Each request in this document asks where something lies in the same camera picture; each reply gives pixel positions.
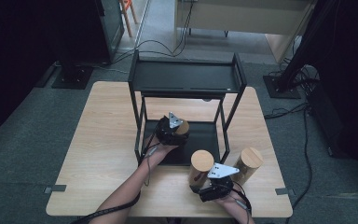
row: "metal stand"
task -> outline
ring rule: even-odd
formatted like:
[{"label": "metal stand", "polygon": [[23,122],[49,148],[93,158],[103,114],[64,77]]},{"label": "metal stand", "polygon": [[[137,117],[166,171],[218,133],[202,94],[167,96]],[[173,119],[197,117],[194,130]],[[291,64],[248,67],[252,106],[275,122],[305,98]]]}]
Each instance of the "metal stand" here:
[{"label": "metal stand", "polygon": [[[140,160],[139,148],[144,147],[144,144],[146,144],[144,143],[145,138],[154,131],[158,122],[158,120],[148,118],[145,98],[158,97],[219,101],[213,120],[188,120],[190,125],[190,137],[185,148],[172,151],[161,164],[190,165],[191,155],[201,148],[210,151],[215,162],[224,163],[229,153],[227,137],[228,126],[246,87],[246,79],[238,54],[234,54],[231,63],[198,63],[189,61],[165,62],[140,60],[139,51],[136,50],[132,59],[128,82],[134,116],[138,128],[134,149],[138,161]],[[139,91],[142,96],[140,111],[138,110],[136,102],[136,91]],[[225,120],[225,113],[223,110],[223,102],[226,93],[237,93],[237,97],[231,107],[227,120]],[[222,158],[220,158],[216,128],[219,116],[222,122],[226,147],[226,151]],[[141,130],[144,126],[144,119],[145,131],[142,145],[140,146]]]}]

